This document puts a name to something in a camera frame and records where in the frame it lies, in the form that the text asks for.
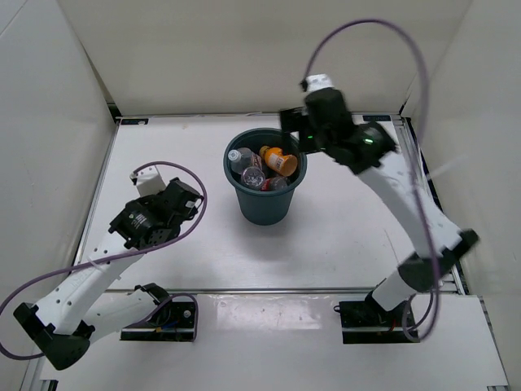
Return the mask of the small clear bottle black cap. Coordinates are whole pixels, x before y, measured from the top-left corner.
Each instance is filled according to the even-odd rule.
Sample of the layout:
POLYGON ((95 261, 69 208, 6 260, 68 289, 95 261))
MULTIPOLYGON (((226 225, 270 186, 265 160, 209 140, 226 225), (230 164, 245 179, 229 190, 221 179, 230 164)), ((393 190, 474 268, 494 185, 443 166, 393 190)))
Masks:
POLYGON ((236 174, 241 174, 249 167, 262 169, 261 158, 247 147, 229 150, 227 159, 230 164, 230 169, 236 174))

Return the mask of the clear labelled water bottle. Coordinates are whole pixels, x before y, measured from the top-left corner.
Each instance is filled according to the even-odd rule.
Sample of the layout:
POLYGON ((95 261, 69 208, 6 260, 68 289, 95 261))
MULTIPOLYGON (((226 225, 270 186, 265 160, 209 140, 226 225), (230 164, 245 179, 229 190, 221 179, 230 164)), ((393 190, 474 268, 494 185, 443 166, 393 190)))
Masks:
POLYGON ((265 184, 265 174, 262 169, 257 166, 249 166, 242 173, 240 182, 243 186, 260 191, 265 184))

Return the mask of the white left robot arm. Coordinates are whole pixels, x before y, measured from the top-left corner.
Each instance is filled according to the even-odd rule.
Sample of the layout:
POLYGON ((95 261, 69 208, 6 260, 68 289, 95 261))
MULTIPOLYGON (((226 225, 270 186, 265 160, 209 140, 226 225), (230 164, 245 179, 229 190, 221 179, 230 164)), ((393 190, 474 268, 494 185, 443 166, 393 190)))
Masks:
POLYGON ((194 189, 173 178, 164 182, 157 163, 131 174, 139 196, 128 201, 86 261, 62 272, 67 277, 36 303, 18 305, 13 315, 52 367, 65 370, 89 347, 127 327, 162 328, 173 320, 173 296, 155 283, 138 285, 112 303, 98 299, 146 254, 186 238, 207 208, 204 186, 194 189), (190 222, 186 233, 182 224, 190 222))

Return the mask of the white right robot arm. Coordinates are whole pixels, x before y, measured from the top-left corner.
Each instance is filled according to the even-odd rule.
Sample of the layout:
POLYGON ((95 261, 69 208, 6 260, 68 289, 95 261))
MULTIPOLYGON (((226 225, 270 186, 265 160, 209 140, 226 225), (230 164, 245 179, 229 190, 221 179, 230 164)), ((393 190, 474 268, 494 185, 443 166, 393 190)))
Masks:
POLYGON ((440 279, 472 250, 479 236, 451 222, 412 183, 405 156, 380 123, 354 123, 343 93, 326 74, 306 77, 301 87, 303 107, 279 113, 283 137, 296 132, 300 152, 324 152, 349 168, 386 205, 414 247, 366 297, 366 317, 383 326, 394 317, 395 308, 415 293, 438 288, 440 279))

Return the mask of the red label bottle red cap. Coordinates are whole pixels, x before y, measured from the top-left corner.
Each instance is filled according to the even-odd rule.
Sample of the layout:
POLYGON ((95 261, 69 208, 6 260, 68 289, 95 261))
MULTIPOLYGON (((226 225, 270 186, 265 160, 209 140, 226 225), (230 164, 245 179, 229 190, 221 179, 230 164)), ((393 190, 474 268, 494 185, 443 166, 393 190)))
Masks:
POLYGON ((279 191, 285 189, 289 186, 289 180, 283 176, 274 176, 272 178, 267 178, 260 190, 261 191, 279 191))

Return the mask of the orange juice bottle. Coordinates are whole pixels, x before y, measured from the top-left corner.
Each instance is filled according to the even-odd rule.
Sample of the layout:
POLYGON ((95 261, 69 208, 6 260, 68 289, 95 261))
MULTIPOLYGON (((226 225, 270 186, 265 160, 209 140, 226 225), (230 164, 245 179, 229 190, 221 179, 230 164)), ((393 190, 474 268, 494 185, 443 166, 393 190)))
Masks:
POLYGON ((263 146, 259 154, 270 169, 283 177, 291 176, 298 168, 298 158, 284 155, 280 147, 263 146))

